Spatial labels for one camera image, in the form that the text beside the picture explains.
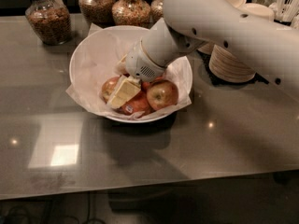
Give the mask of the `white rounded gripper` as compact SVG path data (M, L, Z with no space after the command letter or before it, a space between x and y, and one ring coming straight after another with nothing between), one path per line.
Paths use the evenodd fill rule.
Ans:
M142 40L137 41L115 66L115 72L121 76L114 91L110 94L107 105L118 109L133 99L141 91L141 80L151 82L161 76L164 67L153 62L147 52L143 49Z

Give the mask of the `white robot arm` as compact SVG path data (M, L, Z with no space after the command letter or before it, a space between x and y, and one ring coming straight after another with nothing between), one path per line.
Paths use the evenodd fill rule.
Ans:
M164 0L164 16L129 49L116 70L149 82L207 42L228 49L299 100L299 32L243 13L225 0Z

